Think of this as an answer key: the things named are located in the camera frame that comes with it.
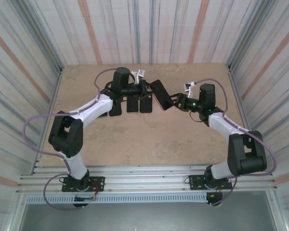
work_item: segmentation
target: orange stripe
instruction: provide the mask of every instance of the orange stripe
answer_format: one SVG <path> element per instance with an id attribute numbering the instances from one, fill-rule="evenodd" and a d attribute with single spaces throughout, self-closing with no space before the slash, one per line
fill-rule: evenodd
<path id="1" fill-rule="evenodd" d="M 263 66 L 261 71 L 258 73 L 256 78 L 252 81 L 250 86 L 247 88 L 246 92 L 242 95 L 242 100 L 244 100 L 247 96 L 247 94 L 250 92 L 250 90 L 255 86 L 255 84 L 258 82 L 258 80 L 261 78 L 261 76 L 265 73 L 265 71 L 268 69 L 268 67 L 272 64 L 274 59 L 281 53 L 281 51 L 285 48 L 285 46 L 289 43 L 289 32 L 287 33 L 286 37 L 281 41 L 279 46 L 276 48 L 274 54 L 271 56 L 271 58 L 266 62 L 266 64 Z"/>
<path id="2" fill-rule="evenodd" d="M 16 57 L 16 55 L 11 51 L 11 49 L 8 47 L 8 45 L 3 41 L 3 39 L 0 36 L 0 46 L 4 51 L 8 54 L 8 56 L 11 58 L 11 60 L 16 64 L 18 69 L 27 77 L 27 79 L 30 81 L 30 83 L 35 87 L 35 89 L 42 95 L 42 97 L 46 100 L 46 102 L 49 103 L 50 99 L 46 95 L 46 93 L 42 90 L 42 88 L 37 84 L 37 82 L 34 80 L 34 78 L 31 76 L 31 74 L 27 71 L 25 66 L 19 61 L 19 59 Z"/>
<path id="3" fill-rule="evenodd" d="M 78 5 L 80 7 L 83 18 L 85 19 L 85 23 L 88 29 L 90 41 L 93 47 L 93 51 L 96 57 L 97 64 L 102 64 L 102 58 L 100 54 L 100 50 L 98 48 L 95 32 L 93 30 L 93 26 L 91 23 L 90 12 L 87 4 L 87 0 L 78 0 Z"/>
<path id="4" fill-rule="evenodd" d="M 199 13 L 198 13 L 196 24 L 195 24 L 192 44 L 191 44 L 191 48 L 189 50 L 189 55 L 188 55 L 188 59 L 187 59 L 187 62 L 189 64 L 194 61 L 194 56 L 195 56 L 196 49 L 198 46 L 198 42 L 199 42 L 200 34 L 202 31 L 203 23 L 204 23 L 204 20 L 206 18 L 206 13 L 207 13 L 209 2 L 210 2 L 210 0 L 202 0 L 201 4 L 200 4 Z"/>
<path id="5" fill-rule="evenodd" d="M 18 187 L 18 182 L 14 181 L 14 180 L 7 179 L 7 178 L 2 177 L 2 176 L 0 176 L 0 184 L 11 186 L 14 188 Z"/>
<path id="6" fill-rule="evenodd" d="M 275 184 L 283 184 L 289 181 L 289 173 L 275 178 Z"/>

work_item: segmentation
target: black mounting plate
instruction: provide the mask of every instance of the black mounting plate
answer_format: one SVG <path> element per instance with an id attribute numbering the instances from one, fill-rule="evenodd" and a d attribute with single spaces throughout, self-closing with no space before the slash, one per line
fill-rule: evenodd
<path id="1" fill-rule="evenodd" d="M 98 184 L 98 188 L 99 188 L 99 192 L 103 192 L 104 191 L 104 186 L 105 186 L 105 177 L 89 177 L 89 183 L 90 182 L 95 182 Z M 64 177 L 63 179 L 63 185 L 62 185 L 62 191 L 63 192 L 80 192 L 79 190 L 75 189 L 75 188 L 71 188 L 70 187 L 71 184 L 69 182 L 69 177 Z M 95 191 L 97 192 L 97 188 L 95 184 L 92 184 L 92 187 L 95 189 Z M 85 190 L 85 192 L 93 192 L 93 189 L 88 186 L 88 188 Z"/>
<path id="2" fill-rule="evenodd" d="M 208 190 L 210 189 L 208 186 L 206 186 L 206 181 L 204 175 L 191 175 L 189 178 L 189 187 L 191 190 Z M 219 185 L 222 185 L 223 189 L 232 189 L 231 182 L 228 182 L 228 179 L 225 178 L 224 180 L 221 180 L 219 182 Z"/>

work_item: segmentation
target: black rectangular object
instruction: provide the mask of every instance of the black rectangular object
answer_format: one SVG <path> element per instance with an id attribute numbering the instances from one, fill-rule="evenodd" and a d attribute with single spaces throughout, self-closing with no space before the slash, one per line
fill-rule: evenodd
<path id="1" fill-rule="evenodd" d="M 116 107 L 113 107 L 110 111 L 109 111 L 109 115 L 110 116 L 120 116 L 122 115 L 122 109 L 121 109 L 121 104 L 117 105 Z"/>
<path id="2" fill-rule="evenodd" d="M 69 188 L 68 185 L 70 185 L 70 183 L 68 181 L 69 181 L 69 178 L 68 177 L 64 177 L 63 185 L 62 185 L 62 191 L 63 192 L 79 192 L 77 189 Z M 99 188 L 99 190 L 98 190 L 99 192 L 103 192 L 104 191 L 105 177 L 89 177 L 89 183 L 90 182 L 97 183 L 98 188 Z M 92 184 L 92 187 L 97 192 L 96 185 Z M 93 192 L 93 189 L 90 186 L 88 186 L 88 188 L 87 188 L 87 190 L 85 192 Z"/>
<path id="3" fill-rule="evenodd" d="M 138 112 L 138 97 L 128 96 L 126 99 L 126 111 L 131 112 Z"/>
<path id="4" fill-rule="evenodd" d="M 199 102 L 204 110 L 213 110 L 215 108 L 215 86 L 205 83 L 200 86 Z"/>
<path id="5" fill-rule="evenodd" d="M 56 116 L 48 142 L 56 151 L 63 152 L 67 158 L 77 155 L 83 145 L 83 122 L 70 116 Z"/>
<path id="6" fill-rule="evenodd" d="M 263 140 L 258 131 L 250 131 L 258 139 Z M 266 170 L 267 163 L 264 147 L 246 134 L 232 134 L 228 141 L 228 166 L 234 176 Z"/>
<path id="7" fill-rule="evenodd" d="M 159 79 L 150 83 L 150 89 L 152 90 L 156 100 L 158 101 L 159 105 L 162 107 L 163 110 L 167 110 L 173 106 L 171 104 L 172 99 L 170 98 L 170 95 L 168 94 Z"/>
<path id="8" fill-rule="evenodd" d="M 206 182 L 204 179 L 204 175 L 191 175 L 189 178 L 189 187 L 191 190 L 208 190 L 209 188 L 206 187 Z M 220 182 L 223 189 L 232 189 L 231 182 L 228 182 L 228 179 L 225 178 Z"/>
<path id="9" fill-rule="evenodd" d="M 140 113 L 151 113 L 152 112 L 152 95 L 149 95 L 140 100 Z"/>
<path id="10" fill-rule="evenodd" d="M 101 118 L 101 117 L 106 117 L 108 115 L 107 112 L 105 112 L 104 114 L 101 114 L 98 118 Z"/>

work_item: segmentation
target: metal frame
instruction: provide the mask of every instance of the metal frame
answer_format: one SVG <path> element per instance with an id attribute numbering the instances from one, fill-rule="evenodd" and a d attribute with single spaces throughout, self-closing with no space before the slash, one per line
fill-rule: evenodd
<path id="1" fill-rule="evenodd" d="M 249 123 L 244 113 L 244 108 L 237 87 L 234 81 L 233 74 L 226 66 L 229 79 L 235 94 L 236 102 L 239 107 L 242 121 L 246 128 L 249 128 Z M 56 95 L 59 89 L 62 73 L 58 79 L 56 89 L 54 91 L 53 100 L 50 106 L 50 111 L 53 109 Z M 42 148 L 47 128 L 50 120 L 48 119 L 43 130 L 39 148 Z M 212 192 L 210 190 L 191 191 L 189 184 L 184 180 L 189 175 L 203 174 L 208 165 L 172 165 L 172 166 L 96 166 L 88 167 L 91 176 L 105 176 L 105 190 L 99 195 L 105 198 L 126 196 L 141 196 L 141 195 L 193 195 L 197 193 Z M 43 194 L 45 183 L 50 177 L 59 173 L 67 172 L 66 167 L 41 167 L 39 166 L 39 156 L 33 168 L 34 175 L 22 176 L 20 178 L 19 188 L 16 191 L 14 204 L 10 217 L 7 221 L 5 231 L 18 231 L 24 215 L 25 206 L 27 203 L 39 200 Z M 61 191 L 61 183 L 59 179 L 54 179 L 47 187 L 47 197 L 66 198 L 75 195 L 70 192 Z M 265 177 L 249 177 L 243 176 L 238 178 L 235 191 L 266 191 L 268 203 L 272 210 L 272 214 L 278 231 L 289 231 L 287 217 L 276 192 L 277 188 L 272 175 Z M 77 195 L 88 195 L 81 192 Z"/>
<path id="2" fill-rule="evenodd" d="M 56 86 L 54 88 L 53 97 L 52 97 L 52 100 L 50 102 L 49 109 L 48 109 L 47 113 L 52 113 L 53 112 L 54 104 L 56 102 L 58 91 L 59 91 L 59 87 L 60 87 L 60 83 L 61 83 L 61 80 L 62 80 L 63 71 L 64 71 L 64 68 L 62 68 L 62 71 L 59 74 L 58 81 L 57 81 Z M 37 149 L 39 149 L 39 150 L 42 150 L 42 148 L 44 146 L 49 123 L 50 123 L 50 117 L 46 117 L 45 126 L 44 126 L 43 131 L 42 131 L 42 133 L 40 135 L 39 145 L 37 147 Z M 40 153 L 36 153 L 36 159 L 35 159 L 34 164 L 32 165 L 32 168 L 31 168 L 31 173 L 30 173 L 31 175 L 34 172 L 35 166 L 38 165 L 38 163 L 39 163 L 40 155 L 41 155 Z"/>
<path id="3" fill-rule="evenodd" d="M 51 204 L 83 204 L 83 201 L 75 201 L 78 194 L 48 195 L 47 200 Z M 86 203 L 89 204 L 123 204 L 123 203 L 162 203 L 162 202 L 201 202 L 207 203 L 207 194 L 205 192 L 190 193 L 121 193 L 121 194 L 98 194 L 92 199 L 93 194 L 88 194 L 82 198 L 89 198 Z M 26 201 L 27 205 L 45 204 L 43 195 L 29 195 Z"/>
<path id="4" fill-rule="evenodd" d="M 232 90 L 233 90 L 234 95 L 235 95 L 236 103 L 238 105 L 243 124 L 246 128 L 251 129 L 251 126 L 249 124 L 249 121 L 247 119 L 247 116 L 246 116 L 246 113 L 245 113 L 245 110 L 243 107 L 243 102 L 242 102 L 241 97 L 237 91 L 237 85 L 236 85 L 236 82 L 234 79 L 233 71 L 232 71 L 232 69 L 229 69 L 228 65 L 226 65 L 226 69 L 228 72 L 228 76 L 230 79 Z M 283 205 L 281 203 L 278 190 L 276 190 L 276 191 L 267 190 L 266 195 L 267 195 L 268 203 L 270 205 L 271 212 L 272 212 L 277 230 L 278 231 L 289 231 L 289 220 L 287 218 L 287 215 L 286 215 L 285 210 L 283 208 Z"/>

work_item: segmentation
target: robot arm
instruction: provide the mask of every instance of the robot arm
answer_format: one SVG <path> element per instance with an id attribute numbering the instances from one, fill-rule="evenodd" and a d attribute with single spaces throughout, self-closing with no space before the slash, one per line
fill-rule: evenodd
<path id="1" fill-rule="evenodd" d="M 77 112 L 75 115 L 55 117 L 48 142 L 68 162 L 70 182 L 76 190 L 86 190 L 89 183 L 89 172 L 82 161 L 80 151 L 83 145 L 84 129 L 99 116 L 120 107 L 124 96 L 148 95 L 146 81 L 142 79 L 144 73 L 142 69 L 138 72 L 130 72 L 127 68 L 119 67 L 114 73 L 111 87 L 108 88 L 109 84 L 107 84 L 99 98 L 95 97 L 82 107 L 69 112 Z M 128 83 L 130 76 L 134 79 L 133 84 Z M 96 103 L 92 107 L 80 112 L 94 102 Z"/>
<path id="2" fill-rule="evenodd" d="M 262 140 L 261 133 L 241 128 L 229 119 L 221 109 L 215 107 L 214 85 L 201 85 L 199 100 L 191 98 L 194 86 L 194 82 L 184 85 L 188 95 L 179 93 L 171 96 L 171 98 L 175 97 L 174 106 L 182 111 L 198 112 L 202 122 L 218 131 L 228 140 L 227 161 L 207 167 L 204 174 L 205 184 L 209 188 L 214 188 L 226 178 L 264 171 L 267 166 L 264 147 L 243 131 Z"/>

